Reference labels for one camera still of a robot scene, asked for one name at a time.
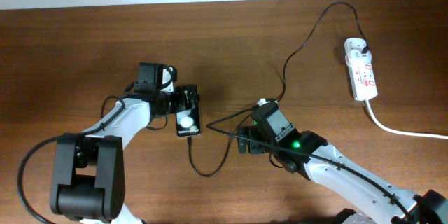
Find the black Samsung Galaxy smartphone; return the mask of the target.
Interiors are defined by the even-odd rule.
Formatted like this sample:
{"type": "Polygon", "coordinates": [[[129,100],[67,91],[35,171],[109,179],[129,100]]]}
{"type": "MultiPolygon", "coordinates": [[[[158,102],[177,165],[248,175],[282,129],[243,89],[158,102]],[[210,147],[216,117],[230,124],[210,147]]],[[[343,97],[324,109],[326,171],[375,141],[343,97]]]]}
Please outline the black Samsung Galaxy smartphone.
{"type": "Polygon", "coordinates": [[[193,137],[201,134],[198,107],[176,113],[176,134],[178,137],[193,137]]]}

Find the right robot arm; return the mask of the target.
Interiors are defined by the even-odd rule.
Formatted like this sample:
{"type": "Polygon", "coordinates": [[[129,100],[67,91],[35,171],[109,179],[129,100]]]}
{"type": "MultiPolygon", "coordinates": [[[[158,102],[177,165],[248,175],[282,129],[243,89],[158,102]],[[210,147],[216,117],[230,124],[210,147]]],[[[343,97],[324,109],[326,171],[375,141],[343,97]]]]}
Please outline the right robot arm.
{"type": "Polygon", "coordinates": [[[337,193],[376,223],[446,223],[447,198],[434,190],[418,195],[392,185],[345,157],[318,134],[299,132],[275,101],[261,100],[252,126],[237,131],[250,153],[272,154],[292,174],[337,193]]]}

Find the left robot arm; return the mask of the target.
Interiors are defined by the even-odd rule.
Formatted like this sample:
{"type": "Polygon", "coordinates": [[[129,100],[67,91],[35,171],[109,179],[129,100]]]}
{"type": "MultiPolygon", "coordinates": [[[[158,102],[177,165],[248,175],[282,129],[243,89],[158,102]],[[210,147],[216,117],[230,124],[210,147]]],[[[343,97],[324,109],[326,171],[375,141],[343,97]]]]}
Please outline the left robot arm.
{"type": "Polygon", "coordinates": [[[172,65],[139,65],[138,78],[130,83],[108,113],[80,133],[57,138],[50,190],[50,208],[81,223],[141,223],[125,206],[123,151],[143,128],[156,118],[176,115],[177,134],[200,134],[196,85],[176,86],[172,65]]]}

